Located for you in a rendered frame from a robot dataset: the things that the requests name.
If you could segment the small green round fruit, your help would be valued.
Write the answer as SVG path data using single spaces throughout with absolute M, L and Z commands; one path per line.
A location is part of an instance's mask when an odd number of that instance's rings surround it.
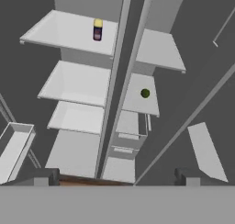
M 141 95 L 143 98 L 148 98 L 148 97 L 150 96 L 150 94 L 151 94 L 150 90 L 149 90 L 149 89 L 146 89 L 146 88 L 144 88 L 144 89 L 142 89 L 142 90 L 140 91 L 140 95 Z

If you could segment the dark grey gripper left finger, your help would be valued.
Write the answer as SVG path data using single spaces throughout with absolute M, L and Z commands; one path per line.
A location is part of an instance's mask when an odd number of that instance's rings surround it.
M 24 175 L 7 185 L 16 186 L 55 186 L 60 184 L 60 170 L 58 168 L 36 169 L 33 173 Z

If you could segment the white fridge door bin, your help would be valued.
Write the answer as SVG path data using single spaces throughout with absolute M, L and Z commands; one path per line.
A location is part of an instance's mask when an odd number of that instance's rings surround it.
M 228 182 L 205 122 L 187 128 L 198 168 L 209 177 Z

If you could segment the white fridge drawer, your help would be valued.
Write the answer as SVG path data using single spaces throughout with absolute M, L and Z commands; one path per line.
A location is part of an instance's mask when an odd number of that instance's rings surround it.
M 109 156 L 119 159 L 134 160 L 143 145 L 144 138 L 137 140 L 115 137 L 109 149 Z
M 143 113 L 122 111 L 116 133 L 119 137 L 138 140 L 148 136 L 147 116 Z

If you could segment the white side-by-side fridge freezer cabinet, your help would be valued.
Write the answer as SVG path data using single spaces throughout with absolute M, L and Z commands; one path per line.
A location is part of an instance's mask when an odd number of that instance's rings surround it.
M 170 30 L 183 0 L 54 0 L 52 10 L 100 18 L 117 23 L 114 54 L 57 48 L 60 61 L 110 70 L 102 130 L 99 135 L 56 129 L 58 136 L 47 165 L 58 168 L 63 176 L 102 179 L 135 184 L 136 158 L 109 156 L 120 113 L 123 110 L 129 80 L 133 73 L 153 76 L 159 66 L 137 61 L 145 29 L 171 34 Z

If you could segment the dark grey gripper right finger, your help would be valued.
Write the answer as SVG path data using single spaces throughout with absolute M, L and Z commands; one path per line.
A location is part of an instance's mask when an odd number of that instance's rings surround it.
M 205 185 L 227 185 L 226 182 L 211 178 L 199 170 L 188 168 L 176 168 L 174 170 L 175 185 L 205 186 Z

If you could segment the dark grey fridge door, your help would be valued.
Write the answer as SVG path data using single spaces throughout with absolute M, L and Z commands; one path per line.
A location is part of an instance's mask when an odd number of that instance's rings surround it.
M 164 120 L 152 126 L 152 135 L 136 158 L 137 185 L 173 185 L 174 170 L 196 168 L 187 127 L 215 94 L 217 84 L 234 73 L 235 15 L 218 34 L 235 0 L 184 0 L 172 34 L 186 67 L 174 96 L 163 110 Z

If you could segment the white freezer door bin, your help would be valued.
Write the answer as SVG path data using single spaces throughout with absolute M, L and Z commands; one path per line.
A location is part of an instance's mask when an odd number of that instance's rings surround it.
M 7 124 L 0 135 L 0 185 L 17 178 L 35 135 L 32 124 Z

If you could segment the dark jar with yellow lid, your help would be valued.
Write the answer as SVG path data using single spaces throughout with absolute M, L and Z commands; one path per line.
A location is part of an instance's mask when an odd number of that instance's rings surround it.
M 96 18 L 94 20 L 94 33 L 93 33 L 94 40 L 100 41 L 102 39 L 102 30 L 103 30 L 103 20 L 100 18 Z

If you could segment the white wide fridge shelf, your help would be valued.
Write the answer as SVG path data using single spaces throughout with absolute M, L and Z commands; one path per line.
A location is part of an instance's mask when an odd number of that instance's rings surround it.
M 137 54 L 137 61 L 181 73 L 186 72 L 185 64 L 173 39 L 173 35 L 156 30 L 144 30 Z

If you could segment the white wide freezer shelf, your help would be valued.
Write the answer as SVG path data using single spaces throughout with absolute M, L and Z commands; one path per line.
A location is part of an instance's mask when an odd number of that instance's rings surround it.
M 20 40 L 56 48 L 85 50 L 112 56 L 114 54 L 117 31 L 117 23 L 104 20 L 102 39 L 95 41 L 93 40 L 93 17 L 51 10 L 36 25 L 22 35 Z

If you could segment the dark grey freezer door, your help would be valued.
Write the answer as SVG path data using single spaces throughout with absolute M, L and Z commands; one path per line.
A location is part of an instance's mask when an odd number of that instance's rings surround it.
M 32 124 L 36 133 L 17 178 L 50 168 L 58 134 L 47 128 L 56 103 L 38 94 L 60 52 L 20 40 L 53 8 L 54 0 L 0 0 L 0 135 L 9 122 Z

